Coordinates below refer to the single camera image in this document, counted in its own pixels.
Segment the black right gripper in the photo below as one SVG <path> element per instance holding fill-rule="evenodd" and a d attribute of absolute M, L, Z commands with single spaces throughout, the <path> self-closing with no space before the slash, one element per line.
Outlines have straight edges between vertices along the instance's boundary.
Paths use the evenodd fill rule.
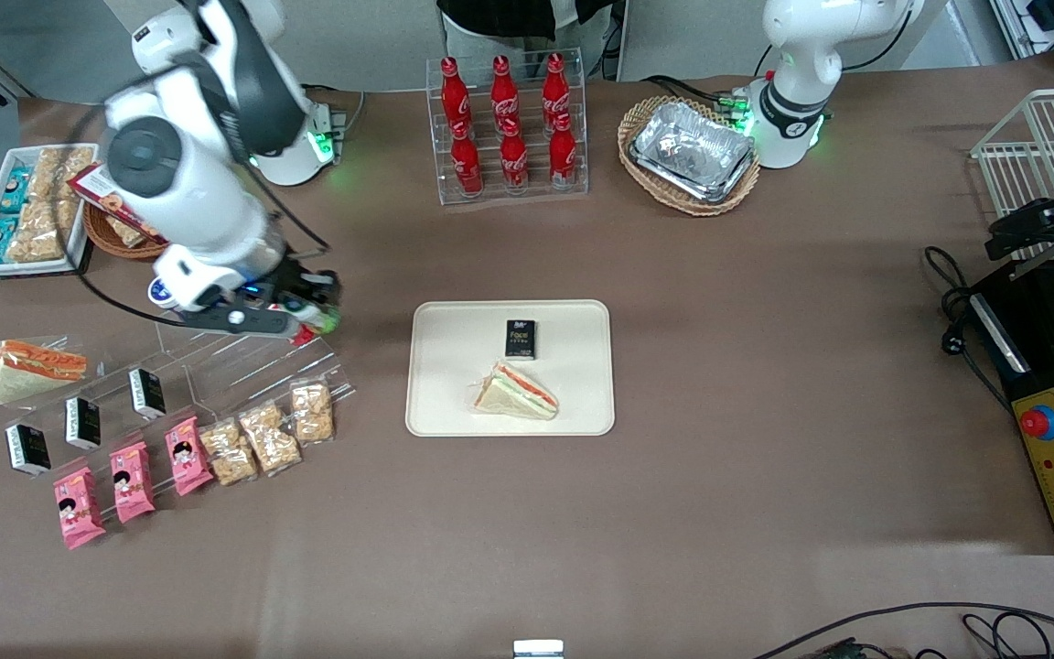
<path fill-rule="evenodd" d="M 264 278 L 247 285 L 247 299 L 259 308 L 297 312 L 306 316 L 339 314 L 340 280 L 335 271 L 310 272 L 294 258 L 285 258 Z"/>

